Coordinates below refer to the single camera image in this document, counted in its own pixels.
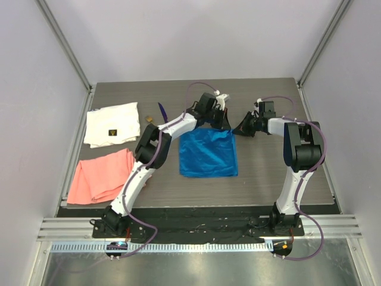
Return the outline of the right aluminium frame post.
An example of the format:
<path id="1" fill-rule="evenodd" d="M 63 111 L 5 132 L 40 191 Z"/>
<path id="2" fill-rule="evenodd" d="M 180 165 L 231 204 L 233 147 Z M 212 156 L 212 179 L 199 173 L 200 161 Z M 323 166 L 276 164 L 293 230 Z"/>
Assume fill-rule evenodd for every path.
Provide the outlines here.
<path id="1" fill-rule="evenodd" d="M 333 38 L 337 28 L 339 27 L 341 21 L 348 12 L 353 0 L 341 0 L 334 14 L 332 15 L 326 29 L 323 32 L 322 37 L 320 38 L 312 56 L 310 57 L 304 71 L 301 74 L 301 77 L 297 80 L 296 84 L 298 88 L 302 88 L 309 78 L 313 68 L 320 59 L 322 53 L 327 48 L 330 40 Z"/>

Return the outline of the purple plastic knife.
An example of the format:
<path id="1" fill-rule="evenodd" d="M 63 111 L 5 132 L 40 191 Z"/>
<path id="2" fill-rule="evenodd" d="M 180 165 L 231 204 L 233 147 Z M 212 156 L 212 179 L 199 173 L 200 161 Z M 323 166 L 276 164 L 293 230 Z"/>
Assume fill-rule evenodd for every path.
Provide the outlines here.
<path id="1" fill-rule="evenodd" d="M 167 118 L 167 114 L 165 112 L 165 109 L 164 109 L 163 105 L 159 102 L 158 106 L 159 106 L 159 109 L 160 109 L 160 112 L 161 112 L 161 115 L 163 117 L 164 122 L 167 123 L 168 122 L 168 118 Z"/>

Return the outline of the blue cloth napkin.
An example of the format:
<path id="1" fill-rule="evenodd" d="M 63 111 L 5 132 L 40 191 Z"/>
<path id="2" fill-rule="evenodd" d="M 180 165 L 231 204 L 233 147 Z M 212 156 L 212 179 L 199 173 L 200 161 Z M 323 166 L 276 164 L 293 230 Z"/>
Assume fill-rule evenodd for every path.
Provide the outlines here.
<path id="1" fill-rule="evenodd" d="M 238 158 L 232 131 L 198 128 L 181 135 L 179 172 L 188 178 L 237 176 Z"/>

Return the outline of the left aluminium frame post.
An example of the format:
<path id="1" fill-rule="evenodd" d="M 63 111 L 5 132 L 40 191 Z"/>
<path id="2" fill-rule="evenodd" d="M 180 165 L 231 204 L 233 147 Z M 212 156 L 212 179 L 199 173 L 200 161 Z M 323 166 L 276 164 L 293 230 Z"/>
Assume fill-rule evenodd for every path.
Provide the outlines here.
<path id="1" fill-rule="evenodd" d="M 85 75 L 77 57 L 75 56 L 68 40 L 66 39 L 62 29 L 60 28 L 59 23 L 57 22 L 55 16 L 53 15 L 48 3 L 45 0 L 35 0 L 36 5 L 40 9 L 43 17 L 45 18 L 48 26 L 52 30 L 56 40 L 58 41 L 60 47 L 62 48 L 63 52 L 65 53 L 69 63 L 74 68 L 74 71 L 76 72 L 77 76 L 79 77 L 80 81 L 82 82 L 85 89 L 90 92 L 92 90 L 92 84 L 90 83 L 89 79 Z"/>

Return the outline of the horizontal aluminium frame rail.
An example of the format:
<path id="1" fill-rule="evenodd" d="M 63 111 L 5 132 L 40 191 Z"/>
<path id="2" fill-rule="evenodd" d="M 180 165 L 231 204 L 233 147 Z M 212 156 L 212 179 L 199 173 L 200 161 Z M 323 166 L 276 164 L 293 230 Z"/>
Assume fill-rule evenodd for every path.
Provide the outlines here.
<path id="1" fill-rule="evenodd" d="M 156 244 L 233 244 L 256 240 L 282 238 L 358 238 L 361 231 L 355 216 L 350 214 L 323 214 L 309 219 L 301 217 L 293 230 L 271 232 L 267 217 L 148 217 L 144 220 L 157 227 L 153 229 L 131 222 L 121 236 L 113 236 L 95 219 L 55 218 L 44 219 L 38 232 L 38 241 L 121 241 L 130 238 L 143 243 L 151 235 Z"/>

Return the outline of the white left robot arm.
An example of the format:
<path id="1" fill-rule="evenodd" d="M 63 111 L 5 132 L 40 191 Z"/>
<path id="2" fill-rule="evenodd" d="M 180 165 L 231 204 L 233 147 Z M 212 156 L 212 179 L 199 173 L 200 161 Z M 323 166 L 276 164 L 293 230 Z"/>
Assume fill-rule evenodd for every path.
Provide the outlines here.
<path id="1" fill-rule="evenodd" d="M 165 163 L 171 143 L 181 135 L 205 123 L 222 130 L 227 126 L 228 94 L 204 93 L 181 115 L 163 125 L 149 124 L 135 149 L 133 169 L 118 196 L 101 216 L 104 229 L 115 238 L 122 237 L 128 228 L 127 217 L 134 202 L 151 175 Z"/>

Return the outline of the pink folded cloth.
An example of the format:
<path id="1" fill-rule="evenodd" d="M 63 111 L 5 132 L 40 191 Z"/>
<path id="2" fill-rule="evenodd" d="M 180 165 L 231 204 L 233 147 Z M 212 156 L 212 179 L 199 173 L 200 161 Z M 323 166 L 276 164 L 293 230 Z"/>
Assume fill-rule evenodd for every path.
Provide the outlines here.
<path id="1" fill-rule="evenodd" d="M 114 200 L 132 172 L 135 158 L 125 148 L 106 156 L 80 160 L 67 203 L 90 205 Z"/>

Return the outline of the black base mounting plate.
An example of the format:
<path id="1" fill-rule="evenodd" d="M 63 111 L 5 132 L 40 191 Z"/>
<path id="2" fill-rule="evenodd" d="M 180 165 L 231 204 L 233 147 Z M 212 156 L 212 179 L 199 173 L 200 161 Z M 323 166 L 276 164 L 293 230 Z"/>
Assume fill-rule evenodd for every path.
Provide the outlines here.
<path id="1" fill-rule="evenodd" d="M 226 243 L 261 237 L 304 236 L 298 215 L 276 217 L 270 206 L 139 208 L 130 216 L 105 209 L 59 209 L 60 218 L 89 218 L 94 238 L 130 238 L 136 243 L 155 235 L 155 243 Z"/>

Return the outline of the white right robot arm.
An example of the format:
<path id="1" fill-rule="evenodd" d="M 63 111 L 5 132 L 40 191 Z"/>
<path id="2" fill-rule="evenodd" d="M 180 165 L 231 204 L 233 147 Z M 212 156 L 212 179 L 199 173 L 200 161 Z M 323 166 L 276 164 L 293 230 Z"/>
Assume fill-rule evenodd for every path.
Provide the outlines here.
<path id="1" fill-rule="evenodd" d="M 273 205 L 267 226 L 275 235 L 296 228 L 300 202 L 310 177 L 326 157 L 326 139 L 319 122 L 278 117 L 274 102 L 258 99 L 233 134 L 253 137 L 257 132 L 283 138 L 283 160 L 287 167 L 280 196 Z"/>

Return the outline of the white folded cloth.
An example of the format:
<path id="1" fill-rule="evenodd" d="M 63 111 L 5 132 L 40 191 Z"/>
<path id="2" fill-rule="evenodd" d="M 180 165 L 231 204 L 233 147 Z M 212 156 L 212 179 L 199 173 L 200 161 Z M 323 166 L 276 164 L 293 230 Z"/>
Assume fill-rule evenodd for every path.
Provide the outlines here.
<path id="1" fill-rule="evenodd" d="M 140 136 L 137 102 L 92 110 L 86 114 L 84 144 L 91 148 L 136 141 Z"/>

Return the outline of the aluminium frame post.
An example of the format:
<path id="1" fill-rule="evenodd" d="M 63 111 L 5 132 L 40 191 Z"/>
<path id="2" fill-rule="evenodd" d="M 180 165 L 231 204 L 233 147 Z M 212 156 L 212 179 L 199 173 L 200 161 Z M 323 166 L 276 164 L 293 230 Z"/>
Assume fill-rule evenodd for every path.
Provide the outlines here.
<path id="1" fill-rule="evenodd" d="M 35 0 L 36 5 L 40 9 L 43 17 L 45 18 L 48 26 L 52 30 L 56 40 L 58 41 L 60 47 L 62 48 L 63 52 L 65 53 L 69 63 L 74 68 L 74 71 L 76 72 L 77 76 L 79 77 L 80 81 L 82 82 L 85 89 L 90 92 L 92 90 L 92 84 L 90 83 L 89 79 L 85 75 L 77 57 L 75 56 L 68 40 L 66 39 L 62 29 L 60 28 L 59 23 L 57 22 L 55 16 L 53 15 L 48 3 L 45 0 Z"/>
<path id="2" fill-rule="evenodd" d="M 320 38 L 312 56 L 310 57 L 304 71 L 301 74 L 301 77 L 297 80 L 296 84 L 298 88 L 302 88 L 309 78 L 313 68 L 320 59 L 322 53 L 327 48 L 330 40 L 333 38 L 337 28 L 339 27 L 341 21 L 348 12 L 353 0 L 341 0 L 334 14 L 332 15 L 326 29 L 323 32 L 322 37 Z"/>

